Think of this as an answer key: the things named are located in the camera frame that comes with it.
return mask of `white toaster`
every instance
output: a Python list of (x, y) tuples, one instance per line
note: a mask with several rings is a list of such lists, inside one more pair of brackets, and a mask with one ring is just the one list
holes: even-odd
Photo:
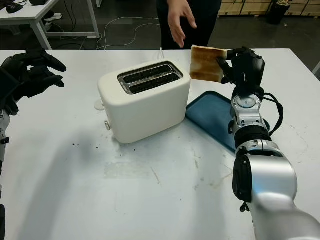
[(190, 81), (186, 71), (165, 59), (103, 76), (98, 89), (114, 137), (129, 144), (182, 122)]

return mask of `table surface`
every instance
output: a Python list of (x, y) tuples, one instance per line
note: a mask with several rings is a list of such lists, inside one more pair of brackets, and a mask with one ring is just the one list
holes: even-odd
[(54, 4), (57, 3), (58, 0), (48, 0), (45, 5), (33, 6), (29, 0), (23, 8), (15, 13), (9, 14), (6, 8), (0, 10), (0, 23), (1, 21), (15, 21), (15, 20), (36, 20), (40, 17), (40, 15), (53, 7)]
[[(0, 63), (21, 51), (0, 51)], [(2, 167), (7, 240), (253, 240), (252, 218), (232, 191), (235, 156), (188, 120), (120, 144), (94, 103), (106, 73), (159, 57), (157, 50), (53, 50), (65, 88), (22, 99)], [(257, 49), (262, 87), (284, 106), (272, 136), (298, 177), (295, 203), (320, 220), (320, 83), (289, 49)], [(164, 51), (187, 71), (190, 51)], [(189, 103), (233, 86), (191, 81)], [(271, 125), (274, 104), (261, 113)]]

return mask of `black pants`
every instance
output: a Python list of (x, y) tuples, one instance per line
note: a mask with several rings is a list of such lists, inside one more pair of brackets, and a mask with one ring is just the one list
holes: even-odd
[(168, 12), (157, 9), (161, 27), (161, 46), (163, 50), (191, 49), (192, 45), (206, 47), (215, 28), (218, 13), (203, 19), (196, 19), (197, 29), (193, 29), (185, 17), (181, 17), (180, 24), (185, 34), (184, 46), (180, 48), (174, 41), (168, 25)]

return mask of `slice of bread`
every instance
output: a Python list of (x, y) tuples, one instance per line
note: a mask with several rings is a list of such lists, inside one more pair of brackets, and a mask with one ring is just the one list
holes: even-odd
[(206, 46), (192, 46), (190, 76), (192, 79), (221, 83), (224, 71), (216, 58), (227, 58), (227, 50)]

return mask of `robotic arm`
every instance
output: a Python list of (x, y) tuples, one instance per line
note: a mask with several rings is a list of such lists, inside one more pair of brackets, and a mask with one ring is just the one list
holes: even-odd
[[(17, 115), (17, 102), (22, 97), (31, 98), (43, 93), (52, 85), (63, 88), (62, 76), (50, 72), (48, 67), (65, 72), (66, 66), (43, 50), (27, 50), (26, 53), (8, 57), (0, 67), (0, 175), (5, 158), (6, 129), (10, 115)], [(0, 204), (0, 240), (5, 238), (5, 207)]]
[[(240, 211), (251, 212), (257, 240), (320, 240), (320, 223), (294, 203), (296, 172), (271, 139), (282, 123), (283, 107), (260, 87), (265, 61), (245, 47), (228, 51), (227, 60), (233, 67), (217, 58), (224, 71), (222, 83), (236, 85), (228, 131), (236, 146), (232, 188), (244, 201)], [(275, 102), (280, 115), (271, 132), (259, 112), (263, 99)]]

